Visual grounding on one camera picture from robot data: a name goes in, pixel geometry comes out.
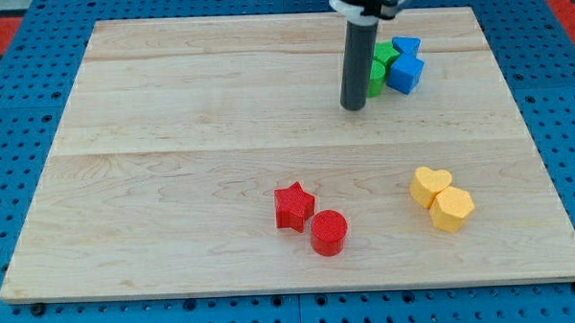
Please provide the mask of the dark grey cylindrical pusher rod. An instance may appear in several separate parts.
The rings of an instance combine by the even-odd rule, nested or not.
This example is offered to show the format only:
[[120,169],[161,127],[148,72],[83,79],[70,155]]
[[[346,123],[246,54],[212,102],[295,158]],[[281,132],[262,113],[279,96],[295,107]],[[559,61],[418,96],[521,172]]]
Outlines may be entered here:
[[340,87],[340,105],[347,110],[359,111],[366,105],[378,25],[347,22]]

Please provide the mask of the black and white robot wrist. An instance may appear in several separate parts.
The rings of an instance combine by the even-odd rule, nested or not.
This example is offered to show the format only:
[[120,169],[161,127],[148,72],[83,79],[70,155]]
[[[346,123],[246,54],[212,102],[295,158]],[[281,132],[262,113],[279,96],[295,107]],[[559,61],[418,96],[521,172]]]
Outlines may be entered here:
[[329,0],[329,5],[357,26],[368,26],[380,19],[392,20],[410,0]]

